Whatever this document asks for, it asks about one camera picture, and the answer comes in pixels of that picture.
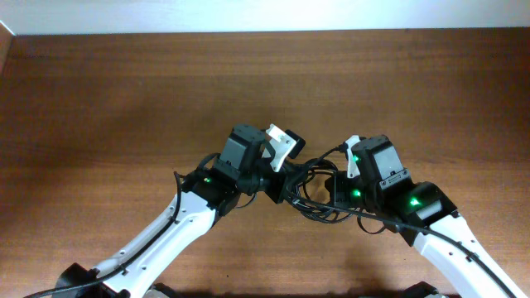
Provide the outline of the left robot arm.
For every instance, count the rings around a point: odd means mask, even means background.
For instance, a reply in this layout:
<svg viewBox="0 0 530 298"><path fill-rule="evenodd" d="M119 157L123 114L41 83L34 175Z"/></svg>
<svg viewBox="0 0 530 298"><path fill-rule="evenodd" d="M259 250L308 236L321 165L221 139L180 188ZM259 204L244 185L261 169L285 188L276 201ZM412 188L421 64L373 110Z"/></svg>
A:
<svg viewBox="0 0 530 298"><path fill-rule="evenodd" d="M53 297L142 297L172 261L233 209L241 195L265 193L283 201L288 157L303 138L275 125L239 124L220 153L211 153L187 175L177 175L177 192L167 208L130 243L86 270L74 263L60 276Z"/></svg>

